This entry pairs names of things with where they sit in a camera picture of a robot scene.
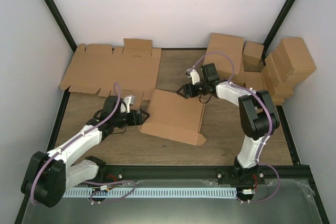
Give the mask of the brown cardboard box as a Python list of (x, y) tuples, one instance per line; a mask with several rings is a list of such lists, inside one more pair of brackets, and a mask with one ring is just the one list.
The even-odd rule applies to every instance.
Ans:
[(155, 89), (147, 113), (150, 117), (138, 127), (141, 133), (189, 145), (203, 145), (200, 133), (205, 105), (197, 98)]

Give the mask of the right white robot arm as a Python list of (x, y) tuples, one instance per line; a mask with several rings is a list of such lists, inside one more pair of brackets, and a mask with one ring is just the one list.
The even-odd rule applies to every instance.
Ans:
[(176, 93), (185, 99), (210, 95), (226, 100), (239, 108), (240, 124), (245, 134), (242, 148), (234, 161), (233, 177), (244, 184), (251, 179), (259, 164), (267, 141), (280, 125), (275, 105), (267, 90), (247, 89), (228, 80), (221, 80), (213, 63), (201, 67), (203, 79), (194, 68), (185, 74), (190, 83)]

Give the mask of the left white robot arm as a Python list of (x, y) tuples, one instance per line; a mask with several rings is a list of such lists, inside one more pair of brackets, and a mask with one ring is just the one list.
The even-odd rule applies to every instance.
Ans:
[(109, 96), (85, 126), (71, 139), (46, 153), (36, 152), (30, 159), (21, 192), (33, 203), (53, 207), (65, 192), (81, 183), (102, 184), (107, 178), (106, 163), (89, 156), (75, 162), (89, 149), (100, 144), (114, 129), (142, 125), (149, 117), (144, 110), (131, 109), (135, 97)]

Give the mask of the large folded cardboard box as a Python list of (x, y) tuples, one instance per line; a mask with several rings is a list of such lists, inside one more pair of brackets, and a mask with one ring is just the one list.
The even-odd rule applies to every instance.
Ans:
[(203, 65), (213, 63), (221, 79), (240, 81), (243, 74), (244, 39), (241, 37), (211, 33)]

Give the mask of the middle folded cardboard box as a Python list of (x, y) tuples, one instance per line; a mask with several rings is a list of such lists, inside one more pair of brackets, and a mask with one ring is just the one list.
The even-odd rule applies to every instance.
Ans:
[(263, 90), (264, 82), (260, 72), (245, 72), (245, 88)]

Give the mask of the small folded cardboard box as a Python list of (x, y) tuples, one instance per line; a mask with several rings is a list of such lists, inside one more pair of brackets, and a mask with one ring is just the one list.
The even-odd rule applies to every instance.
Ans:
[(261, 61), (264, 46), (262, 44), (247, 41), (243, 50), (243, 62), (256, 66)]

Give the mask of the leaning folded cardboard box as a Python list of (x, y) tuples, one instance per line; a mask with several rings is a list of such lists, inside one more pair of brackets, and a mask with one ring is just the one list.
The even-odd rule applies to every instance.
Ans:
[(264, 87), (272, 99), (287, 99), (293, 95), (293, 88), (281, 81), (275, 55), (276, 52), (272, 52), (265, 58), (265, 66), (261, 71)]

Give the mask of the low cardboard box stack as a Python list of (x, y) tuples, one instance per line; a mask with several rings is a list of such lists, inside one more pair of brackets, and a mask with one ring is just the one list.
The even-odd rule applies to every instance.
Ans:
[(276, 106), (281, 106), (285, 102), (285, 98), (279, 97), (277, 95), (272, 96), (271, 99), (273, 101), (273, 104), (276, 105)]

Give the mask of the tall folded cardboard box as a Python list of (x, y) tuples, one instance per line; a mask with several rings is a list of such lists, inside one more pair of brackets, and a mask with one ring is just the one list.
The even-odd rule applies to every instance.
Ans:
[(316, 70), (314, 60), (301, 37), (283, 38), (276, 49), (286, 73), (285, 80), (289, 77), (308, 78)]

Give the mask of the flat cardboard sheet stack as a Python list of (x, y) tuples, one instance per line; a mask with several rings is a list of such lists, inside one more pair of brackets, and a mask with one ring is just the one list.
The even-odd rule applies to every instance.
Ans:
[(123, 40), (124, 45), (81, 44), (77, 47), (59, 87), (70, 92), (107, 97), (118, 83), (123, 92), (150, 100), (161, 61), (160, 48), (151, 40)]

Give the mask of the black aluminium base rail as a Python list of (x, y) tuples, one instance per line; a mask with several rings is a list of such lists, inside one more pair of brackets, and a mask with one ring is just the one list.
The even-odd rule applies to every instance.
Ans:
[(270, 168), (266, 165), (239, 171), (237, 166), (131, 166), (131, 165), (97, 165), (91, 161), (84, 161), (65, 169), (64, 165), (56, 168), (46, 168), (39, 181), (51, 178), (54, 182), (73, 182), (75, 185), (88, 180), (96, 183), (105, 183), (108, 176), (117, 180), (217, 180), (219, 184), (251, 184), (253, 178), (257, 181), (275, 179), (309, 179), (312, 177), (307, 165), (280, 165)]

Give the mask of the right black frame post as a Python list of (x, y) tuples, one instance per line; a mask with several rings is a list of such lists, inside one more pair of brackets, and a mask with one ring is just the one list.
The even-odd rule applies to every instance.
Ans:
[(293, 7), (296, 0), (285, 0), (280, 12), (278, 13), (269, 33), (264, 40), (264, 52), (266, 52), (273, 42), (276, 34), (278, 33), (280, 27), (282, 26), (284, 20), (286, 19), (287, 15), (289, 14), (291, 8)]

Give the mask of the black frame post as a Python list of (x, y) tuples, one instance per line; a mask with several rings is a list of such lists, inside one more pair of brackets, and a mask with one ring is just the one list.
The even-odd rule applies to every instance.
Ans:
[(44, 0), (44, 2), (47, 5), (50, 13), (52, 14), (55, 22), (57, 23), (60, 31), (62, 32), (64, 39), (67, 41), (70, 49), (72, 50), (72, 52), (75, 52), (77, 49), (77, 44), (75, 40), (73, 39), (73, 36), (71, 35), (71, 32), (68, 29), (68, 26), (66, 25), (66, 22), (64, 21), (55, 1), (54, 0)]
[(278, 33), (280, 27), (282, 26), (284, 20), (286, 19), (287, 15), (289, 14), (291, 8), (293, 7), (296, 0), (285, 0), (280, 12), (278, 13), (269, 33), (264, 40), (264, 52), (266, 52), (273, 42), (276, 34)]

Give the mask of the left black frame post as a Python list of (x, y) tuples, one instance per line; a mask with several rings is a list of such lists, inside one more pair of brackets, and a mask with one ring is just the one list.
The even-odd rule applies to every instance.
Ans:
[(44, 2), (47, 5), (50, 13), (52, 14), (55, 22), (57, 23), (60, 31), (62, 32), (64, 39), (67, 41), (70, 49), (72, 50), (72, 52), (75, 52), (77, 49), (77, 44), (75, 40), (73, 39), (73, 36), (71, 35), (71, 32), (68, 29), (68, 26), (66, 25), (66, 22), (64, 21), (55, 1), (54, 0), (44, 0)]

